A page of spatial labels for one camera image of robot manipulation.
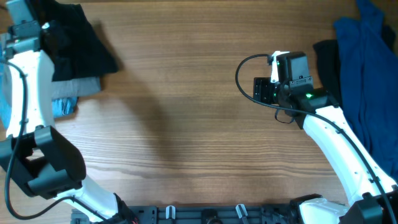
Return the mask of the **black shorts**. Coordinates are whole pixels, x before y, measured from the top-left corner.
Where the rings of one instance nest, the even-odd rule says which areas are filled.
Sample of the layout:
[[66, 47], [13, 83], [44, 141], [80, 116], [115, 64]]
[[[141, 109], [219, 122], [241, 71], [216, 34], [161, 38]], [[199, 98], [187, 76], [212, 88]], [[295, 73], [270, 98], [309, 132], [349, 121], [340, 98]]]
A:
[[42, 43], [53, 61], [54, 82], [77, 78], [102, 77], [116, 73], [115, 58], [96, 35], [79, 4], [62, 4], [55, 0], [30, 2], [43, 25]]

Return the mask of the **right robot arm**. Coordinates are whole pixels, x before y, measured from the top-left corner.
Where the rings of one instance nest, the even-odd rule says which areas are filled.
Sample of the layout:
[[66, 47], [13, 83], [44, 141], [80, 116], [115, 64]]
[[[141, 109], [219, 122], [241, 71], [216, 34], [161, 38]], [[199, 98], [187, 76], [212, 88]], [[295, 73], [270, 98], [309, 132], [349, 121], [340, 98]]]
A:
[[347, 205], [321, 196], [290, 203], [295, 223], [397, 223], [397, 183], [365, 150], [331, 93], [314, 88], [303, 52], [265, 55], [269, 78], [255, 78], [250, 100], [284, 111], [322, 150], [338, 176]]

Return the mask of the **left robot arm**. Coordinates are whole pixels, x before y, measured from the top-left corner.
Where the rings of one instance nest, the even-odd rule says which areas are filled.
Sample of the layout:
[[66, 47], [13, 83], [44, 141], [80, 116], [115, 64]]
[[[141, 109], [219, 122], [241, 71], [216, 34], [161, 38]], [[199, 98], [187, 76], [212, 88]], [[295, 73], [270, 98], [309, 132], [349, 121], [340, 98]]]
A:
[[8, 1], [11, 38], [1, 63], [12, 79], [11, 120], [1, 142], [6, 171], [4, 199], [9, 213], [24, 220], [11, 203], [14, 182], [27, 196], [66, 202], [93, 223], [138, 223], [138, 216], [117, 194], [100, 187], [86, 173], [81, 152], [55, 129], [52, 111], [50, 52], [42, 45], [49, 29], [29, 1]]

